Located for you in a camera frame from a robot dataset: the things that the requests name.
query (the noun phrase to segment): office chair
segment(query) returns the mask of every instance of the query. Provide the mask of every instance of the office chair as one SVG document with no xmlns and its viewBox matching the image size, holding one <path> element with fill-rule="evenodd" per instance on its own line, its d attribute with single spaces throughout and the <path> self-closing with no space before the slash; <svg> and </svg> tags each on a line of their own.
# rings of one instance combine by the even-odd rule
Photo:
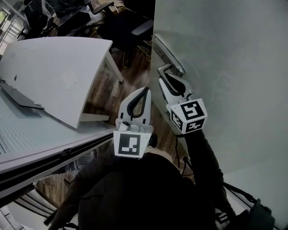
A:
<svg viewBox="0 0 288 230">
<path fill-rule="evenodd" d="M 82 31 L 98 27 L 101 24 L 90 24 L 91 17 L 103 11 L 111 11 L 108 8 L 114 5 L 113 2 L 101 5 L 96 9 L 93 8 L 90 0 L 46 0 L 54 9 L 57 17 L 60 19 L 58 36 L 77 36 Z"/>
<path fill-rule="evenodd" d="M 53 28 L 58 28 L 53 22 L 54 11 L 45 0 L 25 0 L 24 5 L 23 12 L 30 30 L 24 33 L 23 29 L 19 36 L 23 35 L 24 39 L 39 38 L 47 35 Z"/>
<path fill-rule="evenodd" d="M 107 18 L 97 32 L 103 39 L 112 40 L 112 47 L 128 52 L 126 67 L 129 68 L 133 58 L 133 49 L 136 46 L 141 45 L 151 49 L 151 46 L 143 40 L 152 38 L 155 0 L 124 0 L 124 5 L 128 9 Z"/>
</svg>

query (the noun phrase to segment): white door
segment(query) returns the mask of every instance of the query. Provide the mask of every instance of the white door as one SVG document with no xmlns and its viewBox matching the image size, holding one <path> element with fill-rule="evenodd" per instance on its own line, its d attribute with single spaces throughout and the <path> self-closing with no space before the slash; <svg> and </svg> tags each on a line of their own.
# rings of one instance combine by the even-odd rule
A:
<svg viewBox="0 0 288 230">
<path fill-rule="evenodd" d="M 287 23 L 286 0 L 157 0 L 154 22 L 205 103 L 204 133 L 225 180 L 260 198 L 281 228 L 288 219 Z M 157 73 L 164 64 L 153 51 L 150 88 L 167 117 Z"/>
</svg>

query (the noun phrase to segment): black panel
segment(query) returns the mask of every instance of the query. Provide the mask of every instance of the black panel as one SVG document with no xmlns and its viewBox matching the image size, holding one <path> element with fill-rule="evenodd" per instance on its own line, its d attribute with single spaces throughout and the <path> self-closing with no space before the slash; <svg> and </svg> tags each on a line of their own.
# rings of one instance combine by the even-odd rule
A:
<svg viewBox="0 0 288 230">
<path fill-rule="evenodd" d="M 18 90 L 14 89 L 12 86 L 7 85 L 5 83 L 0 83 L 1 88 L 3 91 L 8 95 L 13 101 L 15 101 L 21 107 L 27 107 L 32 109 L 39 109 L 43 110 L 44 108 L 39 105 L 35 105 L 32 100 L 24 96 Z"/>
<path fill-rule="evenodd" d="M 43 160 L 39 160 L 35 163 L 25 165 L 23 167 L 11 170 L 0 174 L 0 191 L 6 190 L 12 186 L 15 186 L 31 177 L 38 175 L 46 170 L 49 170 L 57 165 L 81 154 L 82 152 L 93 148 L 96 145 L 113 137 L 113 133 L 101 137 L 97 140 L 88 142 L 84 145 L 77 146 L 75 148 L 64 150 L 62 153 L 53 155 Z"/>
</svg>

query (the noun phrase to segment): desk leg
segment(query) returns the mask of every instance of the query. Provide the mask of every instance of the desk leg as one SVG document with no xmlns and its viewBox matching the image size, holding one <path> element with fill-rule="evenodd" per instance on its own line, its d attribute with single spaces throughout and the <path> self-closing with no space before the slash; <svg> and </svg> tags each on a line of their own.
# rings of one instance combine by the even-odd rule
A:
<svg viewBox="0 0 288 230">
<path fill-rule="evenodd" d="M 109 51 L 106 54 L 105 63 L 109 67 L 109 69 L 112 71 L 112 73 L 117 76 L 118 81 L 119 82 L 123 82 L 123 80 L 124 80 L 123 76 L 120 73 L 118 67 L 116 66 L 116 63 L 114 62 L 114 60 L 113 60 L 111 54 L 109 53 Z"/>
</svg>

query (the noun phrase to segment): cable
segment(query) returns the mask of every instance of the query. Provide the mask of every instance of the cable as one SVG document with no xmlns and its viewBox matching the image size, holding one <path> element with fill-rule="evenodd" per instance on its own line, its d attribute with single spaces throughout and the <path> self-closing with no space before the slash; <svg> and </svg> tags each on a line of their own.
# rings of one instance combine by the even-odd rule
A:
<svg viewBox="0 0 288 230">
<path fill-rule="evenodd" d="M 246 204 L 249 208 L 252 208 L 252 206 L 250 206 L 249 204 L 247 204 L 242 198 L 240 198 L 239 196 L 237 196 L 232 190 L 228 189 L 231 193 L 233 193 L 236 197 L 238 197 L 239 200 L 241 200 L 244 204 Z"/>
<path fill-rule="evenodd" d="M 97 30 L 95 30 L 89 37 L 92 37 L 96 32 Z"/>
<path fill-rule="evenodd" d="M 152 46 L 152 45 L 148 44 L 145 40 L 143 40 L 143 41 L 144 41 L 144 43 L 146 43 L 148 46 Z"/>
<path fill-rule="evenodd" d="M 177 161 L 178 161 L 178 169 L 180 170 L 180 160 L 179 160 L 179 155 L 178 155 L 177 147 L 178 147 L 178 138 L 177 138 L 177 136 L 176 136 L 175 151 L 176 151 L 176 156 L 177 156 Z"/>
<path fill-rule="evenodd" d="M 227 184 L 224 181 L 221 181 L 221 180 L 219 180 L 217 178 L 215 178 L 215 181 L 218 182 L 220 185 L 224 186 L 225 188 L 231 189 L 234 192 L 237 192 L 237 193 L 243 195 L 249 202 L 251 202 L 251 203 L 256 203 L 257 202 L 257 200 L 252 195 L 250 195 L 249 193 L 244 192 L 243 190 L 241 190 L 239 188 L 236 188 L 236 187 L 234 187 L 234 186 L 232 186 L 230 184 Z"/>
<path fill-rule="evenodd" d="M 183 176 L 183 174 L 184 174 L 184 171 L 185 171 L 185 169 L 186 169 L 186 165 L 187 165 L 187 163 L 186 163 L 186 161 L 184 161 L 184 168 L 183 168 L 183 171 L 182 171 L 181 176 Z"/>
<path fill-rule="evenodd" d="M 125 59 L 125 52 L 124 52 L 124 55 L 123 55 L 123 60 L 122 60 L 122 66 L 127 69 L 127 67 L 124 65 L 124 59 Z"/>
<path fill-rule="evenodd" d="M 188 157 L 185 158 L 185 161 L 187 161 L 187 164 L 188 164 L 189 168 L 193 171 L 193 169 L 192 169 L 192 165 L 191 165 L 190 162 L 188 161 Z"/>
<path fill-rule="evenodd" d="M 141 49 L 140 46 L 137 45 L 137 47 L 138 47 L 144 54 L 146 54 L 146 61 L 150 62 L 150 61 L 151 61 L 151 55 L 148 55 L 143 49 Z"/>
</svg>

